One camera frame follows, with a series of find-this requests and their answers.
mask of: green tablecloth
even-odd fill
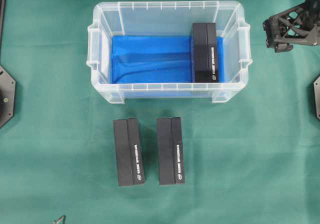
[[[251,24],[249,83],[210,99],[107,103],[91,86],[87,26],[103,1],[7,0],[1,64],[17,80],[0,130],[1,223],[319,223],[319,47],[275,54],[262,22],[304,0],[236,0]],[[181,116],[186,184],[159,186],[155,120]],[[117,186],[112,120],[138,117],[146,184]]]

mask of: clear plastic storage box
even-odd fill
[[[200,22],[215,22],[217,35],[223,37],[225,83],[110,83],[113,36],[187,36],[192,23]],[[221,103],[248,83],[250,25],[235,1],[100,3],[88,33],[86,64],[92,85],[112,104],[123,104],[126,98],[211,98]]]

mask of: blue cloth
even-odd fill
[[[224,79],[221,71],[223,70],[222,42],[223,39],[218,38],[221,82]],[[111,83],[192,82],[189,36],[114,36],[112,44]]]

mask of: black box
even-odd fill
[[[114,120],[114,142],[119,186],[143,184],[144,165],[138,119]]]
[[[184,183],[181,118],[157,119],[160,185]]]
[[[192,25],[191,59],[194,82],[219,82],[216,33],[215,23],[193,23]]]

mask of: black box pair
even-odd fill
[[[119,186],[143,184],[144,165],[138,119],[114,120],[114,141]],[[160,185],[184,183],[181,119],[157,119]]]
[[[219,82],[218,48],[215,23],[193,23],[191,30],[192,80]]]

